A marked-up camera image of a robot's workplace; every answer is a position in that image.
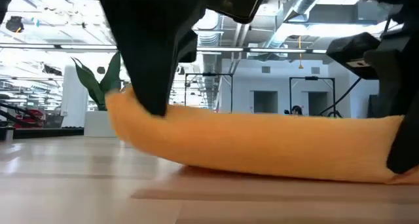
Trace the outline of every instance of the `plant leaf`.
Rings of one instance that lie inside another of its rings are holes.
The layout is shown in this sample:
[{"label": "plant leaf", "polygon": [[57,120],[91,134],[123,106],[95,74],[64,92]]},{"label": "plant leaf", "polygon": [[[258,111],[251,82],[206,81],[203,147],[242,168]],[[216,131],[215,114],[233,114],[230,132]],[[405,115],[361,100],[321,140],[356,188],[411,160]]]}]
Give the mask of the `plant leaf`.
[{"label": "plant leaf", "polygon": [[106,74],[100,82],[100,88],[104,94],[110,90],[118,88],[120,90],[120,52],[118,51],[109,62]]},{"label": "plant leaf", "polygon": [[77,59],[72,58],[72,60],[74,61],[76,66],[77,76],[79,77],[81,84],[87,88],[87,91],[89,92],[89,95],[92,98],[92,100],[96,102],[98,107],[101,105],[105,105],[105,94],[100,90],[99,83],[97,82],[92,71],[89,71],[89,69],[86,66],[80,66],[76,62]]}]

